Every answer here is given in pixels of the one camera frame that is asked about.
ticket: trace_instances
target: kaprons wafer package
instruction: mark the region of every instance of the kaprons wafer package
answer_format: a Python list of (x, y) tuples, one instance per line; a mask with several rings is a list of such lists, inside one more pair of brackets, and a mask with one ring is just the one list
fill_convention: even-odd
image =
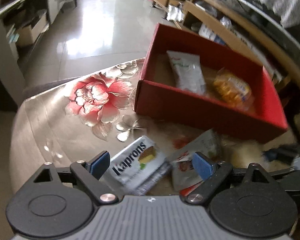
[(142, 136), (111, 159), (103, 179), (119, 194), (143, 195), (154, 185), (153, 178), (158, 181), (170, 168), (155, 143)]

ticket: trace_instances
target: metal screw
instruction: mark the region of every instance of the metal screw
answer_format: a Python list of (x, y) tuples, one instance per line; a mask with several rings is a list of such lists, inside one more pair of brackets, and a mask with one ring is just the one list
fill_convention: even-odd
[(100, 200), (102, 200), (103, 202), (111, 202), (114, 201), (116, 198), (115, 195), (113, 195), (112, 193), (106, 193), (106, 194), (102, 194), (100, 196)]
[(190, 202), (196, 203), (203, 200), (203, 196), (201, 196), (200, 194), (191, 194), (188, 196), (188, 200)]

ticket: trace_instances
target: orange snack bag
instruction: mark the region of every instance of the orange snack bag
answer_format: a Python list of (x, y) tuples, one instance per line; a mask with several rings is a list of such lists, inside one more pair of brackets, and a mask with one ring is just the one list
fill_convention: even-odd
[(253, 104), (250, 86), (225, 69), (218, 72), (213, 85), (223, 100), (233, 107), (248, 110)]

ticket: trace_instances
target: wafer image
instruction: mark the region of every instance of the wafer image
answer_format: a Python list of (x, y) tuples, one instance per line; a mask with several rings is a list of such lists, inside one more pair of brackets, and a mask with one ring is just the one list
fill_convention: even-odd
[(156, 155), (157, 155), (157, 152), (153, 146), (145, 149), (138, 158), (141, 169), (143, 169), (148, 162), (152, 161), (156, 157)]

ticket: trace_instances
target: red packet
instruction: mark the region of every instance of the red packet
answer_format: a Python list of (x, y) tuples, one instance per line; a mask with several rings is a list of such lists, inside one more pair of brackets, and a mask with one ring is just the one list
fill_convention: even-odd
[(183, 190), (180, 190), (179, 193), (181, 196), (185, 197), (185, 196), (188, 196), (192, 191), (194, 191), (197, 187), (199, 187), (201, 184), (203, 183), (203, 181), (200, 181), (199, 183), (197, 184), (194, 184), (193, 186), (191, 187), (187, 187)]

